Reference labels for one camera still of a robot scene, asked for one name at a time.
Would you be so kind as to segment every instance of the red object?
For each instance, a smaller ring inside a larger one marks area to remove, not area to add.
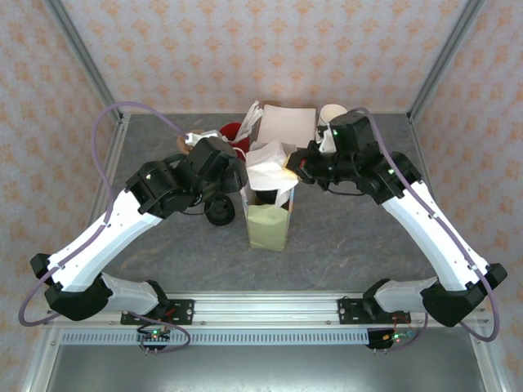
[[[242,126],[240,122],[231,122],[230,124],[225,125],[220,133],[229,140],[234,140],[238,134],[239,128]],[[247,154],[249,149],[248,137],[240,140],[238,143],[230,143],[233,147],[241,149],[245,154]],[[245,157],[242,154],[238,154],[238,158],[245,162]]]

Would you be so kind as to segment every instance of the white paper cup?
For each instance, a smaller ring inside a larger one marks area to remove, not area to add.
[[[347,110],[341,105],[336,105],[336,104],[326,105],[323,108],[321,108],[320,119],[318,120],[318,125],[324,127],[327,124],[329,124],[333,118],[336,118],[337,116],[341,116],[342,114],[345,114],[346,112],[347,112]]]

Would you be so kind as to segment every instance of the black joint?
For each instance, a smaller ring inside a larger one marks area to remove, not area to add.
[[[73,321],[88,319],[105,308],[113,292],[107,288],[101,274],[83,292],[63,292],[62,285],[50,286],[45,297],[51,309]]]
[[[490,287],[494,290],[505,278],[507,271],[501,264],[492,264],[485,274]],[[447,292],[438,282],[421,291],[423,306],[427,312],[446,327],[453,327],[470,314],[487,296],[481,281],[469,282],[467,290]]]
[[[50,255],[46,255],[45,253],[38,253],[29,262],[31,264],[31,268],[33,269],[34,275],[38,279],[41,279],[43,275],[49,272],[49,269],[47,268],[49,266],[49,256]],[[46,279],[47,286],[51,286],[53,283],[54,281],[52,280],[52,277]]]

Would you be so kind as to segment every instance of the gray table surface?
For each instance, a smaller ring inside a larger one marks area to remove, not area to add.
[[[183,130],[220,129],[242,114],[175,114]],[[407,118],[377,115],[390,150],[419,166]],[[177,134],[153,115],[132,115],[114,178],[121,190],[144,162],[178,152]],[[353,189],[350,184],[340,190]],[[224,227],[205,216],[176,214],[141,235],[105,269],[117,278],[153,279],[166,292],[221,290],[364,291],[380,278],[415,280],[434,272],[414,241],[370,197],[327,194],[299,184],[285,252],[249,247],[239,194],[235,220]],[[194,208],[200,212],[202,206]]]

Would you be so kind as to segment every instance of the wire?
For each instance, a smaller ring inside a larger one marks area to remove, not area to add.
[[[348,113],[350,113],[350,112],[362,112],[365,115],[365,117],[367,117],[369,119],[370,126],[373,130],[374,137],[376,138],[376,141],[379,144],[379,148],[382,151],[382,154],[385,157],[387,163],[391,166],[392,170],[394,170],[395,174],[398,176],[398,178],[400,179],[403,186],[412,194],[413,198],[425,209],[425,211],[428,212],[428,214],[430,216],[433,216],[433,218],[436,220],[436,222],[438,222],[438,224],[441,226],[441,228],[449,235],[450,239],[452,239],[452,241],[454,242],[456,247],[463,254],[468,265],[476,273],[476,276],[478,277],[478,279],[483,283],[483,286],[489,296],[490,304],[492,305],[492,313],[494,316],[494,327],[493,327],[492,333],[490,334],[490,336],[482,336],[479,333],[477,333],[476,331],[474,331],[473,329],[471,329],[463,321],[460,321],[459,323],[468,333],[473,335],[476,339],[479,339],[481,341],[493,341],[499,334],[499,308],[498,308],[498,302],[496,300],[496,297],[494,296],[494,291],[492,290],[492,287],[490,286],[486,277],[483,276],[483,274],[481,273],[479,268],[477,268],[476,263],[469,255],[467,249],[465,249],[465,247],[461,244],[461,241],[456,236],[456,234],[452,231],[452,229],[439,216],[437,216],[435,214],[434,210],[432,210],[432,208],[430,208],[430,206],[423,201],[423,199],[416,193],[416,191],[414,189],[412,189],[409,182],[405,179],[405,177],[401,173],[401,170],[396,166],[389,151],[387,150],[387,147],[385,146],[385,142],[383,141],[382,135],[379,131],[378,124],[376,123],[374,116],[365,107],[358,107],[358,108],[349,110]]]
[[[425,323],[423,324],[422,329],[419,330],[419,332],[412,338],[412,340],[408,341],[404,345],[398,345],[397,347],[391,347],[390,349],[377,350],[377,351],[386,354],[391,351],[398,351],[398,350],[406,349],[410,345],[413,345],[414,342],[420,338],[420,336],[427,330],[427,326],[428,326],[428,313],[425,313]]]
[[[398,319],[400,319],[400,320],[403,320],[409,326],[410,330],[412,331],[412,325],[410,325],[410,321],[406,317],[404,317],[401,314],[396,314],[396,313],[394,313],[394,316],[396,317],[396,320],[394,320],[394,325],[397,325]]]
[[[337,192],[336,190],[332,190],[330,188],[327,188],[327,192],[330,192],[331,194],[337,194],[339,196],[365,196],[365,194],[350,194],[344,192]]]
[[[186,329],[180,327],[179,325],[166,323],[166,322],[161,321],[161,320],[154,320],[153,318],[148,318],[146,316],[142,316],[141,314],[134,313],[134,312],[129,312],[129,314],[132,317],[136,317],[138,319],[142,319],[144,321],[147,321],[147,322],[151,323],[151,325],[164,325],[165,327],[170,327],[172,329],[176,329],[177,331],[180,331],[181,333],[183,333],[187,337],[187,341],[183,345],[175,345],[173,347],[168,347],[168,348],[161,349],[161,350],[155,350],[156,354],[165,354],[165,353],[171,353],[173,351],[178,351],[178,350],[184,349],[185,347],[187,347],[190,344],[190,334],[187,332]],[[144,335],[140,339],[140,348],[146,354],[149,352],[150,349],[148,349],[147,347],[144,346],[144,342],[145,342],[145,339],[147,339],[151,335],[152,335],[152,333],[149,333],[148,335]]]
[[[240,153],[242,153],[242,155],[244,156],[245,160],[247,161],[247,155],[245,154],[245,152],[241,148],[233,147],[232,149],[235,149],[236,151],[239,151]]]
[[[38,289],[48,280],[58,269],[62,268],[64,265],[66,265],[69,261],[71,261],[74,257],[76,257],[80,252],[82,252],[85,248],[87,248],[89,245],[91,245],[97,238],[100,236],[101,232],[104,231],[106,225],[109,223],[111,214],[113,213],[113,205],[114,205],[114,191],[111,187],[111,183],[109,181],[109,178],[107,178],[107,175],[105,174],[105,171],[103,167],[101,166],[100,158],[98,157],[98,149],[96,147],[96,134],[98,133],[98,128],[100,127],[101,120],[103,117],[110,112],[113,109],[120,108],[122,106],[134,106],[137,108],[145,109],[150,111],[152,114],[155,114],[157,117],[159,117],[164,123],[166,123],[168,126],[170,126],[172,129],[174,129],[176,132],[180,133],[187,139],[187,135],[179,128],[177,127],[171,120],[169,120],[167,117],[165,117],[163,114],[158,112],[157,110],[142,104],[140,102],[133,102],[130,100],[126,100],[124,102],[117,102],[115,104],[107,106],[105,109],[103,109],[100,114],[98,114],[98,117],[96,118],[96,121],[94,122],[94,125],[92,126],[92,134],[91,134],[91,148],[92,148],[92,159],[95,163],[95,167],[100,174],[100,177],[102,179],[102,182],[104,183],[105,190],[107,191],[108,195],[108,202],[107,202],[107,210],[105,211],[104,215],[104,223],[103,225],[100,225],[98,229],[94,232],[94,234],[89,237],[89,239],[80,245],[76,250],[72,251],[68,256],[66,256],[63,260],[59,261],[57,266],[51,268],[48,270],[39,280],[38,283],[29,291],[29,294],[27,297],[22,301],[20,305],[20,309],[18,310],[18,321],[20,324],[22,324],[25,327],[35,327],[40,324],[47,323],[48,321],[51,321],[60,314],[53,313],[48,315],[45,318],[42,318],[37,321],[28,321],[25,319],[25,310],[27,309],[27,305],[33,298],[34,294],[38,291]]]
[[[191,212],[180,211],[180,213],[183,215],[192,215],[192,216],[207,214],[209,211],[211,211],[212,205],[214,204],[214,200],[216,200],[216,193],[212,196],[211,202],[208,204],[207,207],[205,207],[203,212],[196,212],[195,214],[193,214]]]

